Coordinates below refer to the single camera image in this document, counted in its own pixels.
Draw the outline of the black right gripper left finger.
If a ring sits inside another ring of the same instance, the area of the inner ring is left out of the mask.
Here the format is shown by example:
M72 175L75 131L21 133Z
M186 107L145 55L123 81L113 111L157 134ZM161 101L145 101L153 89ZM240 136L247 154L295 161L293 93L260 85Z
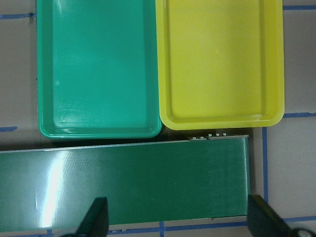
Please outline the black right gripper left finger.
M62 237L106 237L108 230L108 201L106 197L97 197L77 230L63 234Z

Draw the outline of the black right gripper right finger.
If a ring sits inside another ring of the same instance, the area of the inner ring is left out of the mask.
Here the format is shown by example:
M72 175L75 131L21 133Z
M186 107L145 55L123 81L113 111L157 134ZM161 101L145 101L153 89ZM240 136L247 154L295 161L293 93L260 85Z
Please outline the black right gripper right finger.
M247 227L254 237L314 237L306 228L292 228L260 195L248 195Z

